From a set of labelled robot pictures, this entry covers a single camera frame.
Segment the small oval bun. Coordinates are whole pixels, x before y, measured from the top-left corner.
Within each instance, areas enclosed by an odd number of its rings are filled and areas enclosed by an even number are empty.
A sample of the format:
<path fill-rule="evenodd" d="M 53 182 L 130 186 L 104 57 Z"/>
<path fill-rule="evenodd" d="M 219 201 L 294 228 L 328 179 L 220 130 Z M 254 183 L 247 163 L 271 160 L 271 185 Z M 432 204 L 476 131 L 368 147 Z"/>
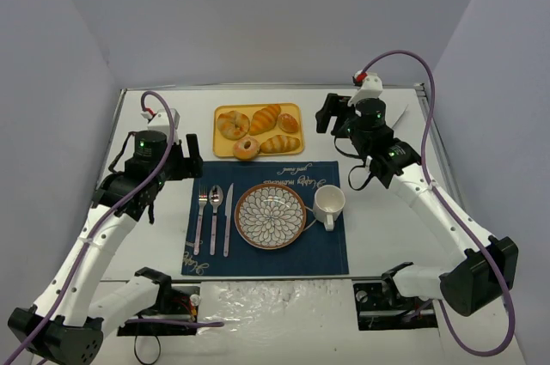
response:
<path fill-rule="evenodd" d="M 298 121 L 288 113 L 281 113 L 278 116 L 278 128 L 286 133 L 297 133 L 300 130 Z"/>

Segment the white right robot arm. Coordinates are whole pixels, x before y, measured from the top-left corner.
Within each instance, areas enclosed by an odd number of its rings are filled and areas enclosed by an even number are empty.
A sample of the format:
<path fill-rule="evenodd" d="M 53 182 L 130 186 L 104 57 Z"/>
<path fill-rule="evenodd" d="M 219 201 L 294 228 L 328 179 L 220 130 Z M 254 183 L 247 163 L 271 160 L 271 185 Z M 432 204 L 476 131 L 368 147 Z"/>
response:
<path fill-rule="evenodd" d="M 351 103 L 330 93 L 316 113 L 316 130 L 348 138 L 369 177 L 400 198 L 419 217 L 448 256 L 441 267 L 405 262 L 382 275 L 391 301 L 438 299 L 469 316 L 513 286 L 518 248 L 509 237 L 496 238 L 474 222 L 434 179 L 426 178 L 421 157 L 394 136 L 385 121 L 386 105 L 376 98 Z"/>

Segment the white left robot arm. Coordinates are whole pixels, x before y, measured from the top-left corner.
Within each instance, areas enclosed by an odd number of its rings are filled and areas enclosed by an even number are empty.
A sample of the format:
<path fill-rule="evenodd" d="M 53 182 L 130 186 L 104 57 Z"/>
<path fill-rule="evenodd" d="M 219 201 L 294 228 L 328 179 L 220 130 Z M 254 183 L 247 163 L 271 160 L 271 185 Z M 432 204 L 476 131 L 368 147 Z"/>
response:
<path fill-rule="evenodd" d="M 46 290 L 29 308 L 17 307 L 8 327 L 27 350 L 57 364 L 90 364 L 103 339 L 137 313 L 164 308 L 170 276 L 142 268 L 121 290 L 94 303 L 92 297 L 114 254 L 169 181 L 203 174 L 196 135 L 186 135 L 189 153 L 171 130 L 139 131 L 133 155 L 95 191 L 84 227 Z"/>

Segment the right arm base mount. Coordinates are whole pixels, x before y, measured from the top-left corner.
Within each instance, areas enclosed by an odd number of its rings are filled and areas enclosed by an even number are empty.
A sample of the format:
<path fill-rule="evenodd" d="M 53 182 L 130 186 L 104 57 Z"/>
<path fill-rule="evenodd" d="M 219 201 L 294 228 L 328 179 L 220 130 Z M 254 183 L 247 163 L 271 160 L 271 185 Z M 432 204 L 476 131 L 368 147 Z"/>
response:
<path fill-rule="evenodd" d="M 433 304 L 418 297 L 391 302 L 382 282 L 354 282 L 357 327 L 361 332 L 438 328 Z"/>

